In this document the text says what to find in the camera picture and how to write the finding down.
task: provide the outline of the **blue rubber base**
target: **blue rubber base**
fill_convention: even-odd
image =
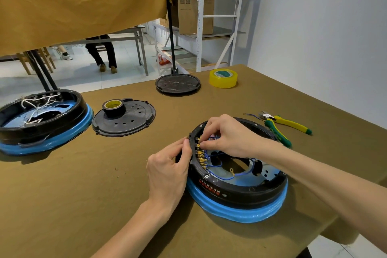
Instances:
[[[201,190],[194,185],[190,178],[187,180],[187,189],[195,202],[205,211],[231,221],[253,223],[267,219],[277,213],[285,200],[286,192],[288,190],[288,181],[286,181],[285,188],[281,195],[273,203],[258,209],[235,209],[216,203],[204,195]]]
[[[79,134],[83,133],[91,124],[93,119],[93,110],[87,105],[88,110],[84,119],[82,119],[79,123],[77,123],[71,129],[55,136],[50,139],[44,140],[41,143],[37,143],[35,146],[31,147],[20,147],[19,145],[8,145],[0,143],[0,150],[7,155],[12,156],[22,156],[28,154],[34,154],[39,152],[44,152],[61,146],[68,141],[72,140]]]

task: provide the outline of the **black pole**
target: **black pole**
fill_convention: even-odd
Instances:
[[[168,25],[170,30],[170,42],[171,42],[171,54],[172,54],[172,74],[177,74],[176,62],[175,62],[175,46],[173,45],[173,30],[172,30],[172,11],[171,3],[167,0],[167,14],[168,14]]]
[[[45,89],[45,91],[50,91],[50,88],[48,87],[48,84],[47,84],[45,78],[43,77],[39,66],[36,64],[35,58],[32,55],[31,51],[27,51],[27,55],[28,55],[29,60],[31,61],[32,66],[34,67],[34,70],[37,74],[37,77],[39,78],[40,82],[42,83],[43,88]]]
[[[56,86],[54,80],[52,79],[50,73],[48,72],[45,64],[43,63],[42,59],[40,58],[37,50],[31,50],[32,54],[35,56],[35,59],[37,63],[39,64],[40,68],[42,69],[44,75],[46,76],[48,82],[51,84],[53,90],[58,90],[58,87]]]

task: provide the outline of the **left hand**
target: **left hand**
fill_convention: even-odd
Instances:
[[[173,159],[181,150],[180,161],[175,163]],[[164,222],[183,196],[191,155],[189,140],[182,138],[148,158],[149,202],[163,211]]]

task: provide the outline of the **person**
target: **person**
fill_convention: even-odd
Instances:
[[[96,37],[90,37],[86,38],[86,40],[98,40],[98,39],[110,39],[109,35],[101,35]],[[102,58],[99,56],[99,53],[97,51],[96,45],[99,43],[87,43],[86,49],[89,51],[90,55],[93,56],[95,59],[97,65],[99,66],[99,71],[104,72],[106,71],[106,65],[103,62]],[[101,42],[100,44],[103,44],[106,48],[106,52],[108,53],[108,60],[109,60],[109,68],[111,70],[112,74],[115,74],[117,72],[117,63],[116,63],[116,54],[114,52],[114,46],[111,42]]]
[[[219,139],[205,141],[211,135]],[[387,188],[258,136],[229,115],[210,118],[199,141],[204,150],[262,159],[305,185],[365,238],[387,253]],[[175,163],[173,158],[180,153]],[[93,258],[138,257],[181,199],[192,150],[186,138],[151,155],[146,165],[149,198]],[[308,249],[299,257],[310,257]]]
[[[52,48],[59,53],[59,58],[61,60],[72,60],[72,57],[67,53],[67,50],[62,45],[53,46]]]

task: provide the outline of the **white sneaker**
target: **white sneaker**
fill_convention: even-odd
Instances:
[[[62,55],[60,56],[60,59],[61,59],[61,60],[72,60],[72,57],[71,57],[70,55],[63,55],[63,54],[62,54]]]

